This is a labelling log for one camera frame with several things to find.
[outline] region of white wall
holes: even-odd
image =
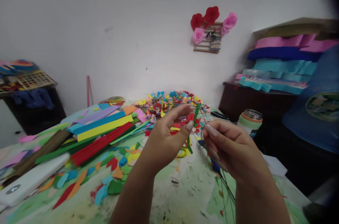
[[[67,114],[94,102],[187,89],[219,105],[245,67],[255,30],[299,17],[332,18],[330,0],[0,0],[0,58],[32,60],[58,82]],[[193,52],[190,20],[218,6],[238,14],[218,55]]]

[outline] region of circular logo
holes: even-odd
[[[339,92],[319,93],[308,99],[306,111],[311,116],[328,121],[339,121]]]

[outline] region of hand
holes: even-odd
[[[223,120],[208,122],[203,129],[206,149],[222,169],[239,184],[262,187],[273,180],[267,163],[249,134]]]
[[[146,168],[148,174],[155,176],[161,169],[170,164],[189,137],[194,122],[190,121],[173,136],[170,134],[170,128],[176,119],[189,115],[193,110],[190,104],[182,104],[158,120],[136,165]]]

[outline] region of right hand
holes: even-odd
[[[209,155],[239,184],[262,187],[273,180],[268,165],[249,134],[223,120],[208,122],[203,129]]]

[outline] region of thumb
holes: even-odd
[[[189,123],[182,127],[177,134],[171,136],[171,141],[174,144],[178,145],[179,149],[183,146],[187,138],[190,136],[193,126],[194,121],[189,121]]]
[[[211,125],[205,125],[204,130],[207,130],[209,137],[211,140],[218,146],[220,149],[228,153],[229,155],[233,155],[238,151],[238,143],[230,140],[228,137],[222,135],[216,129],[214,129]]]

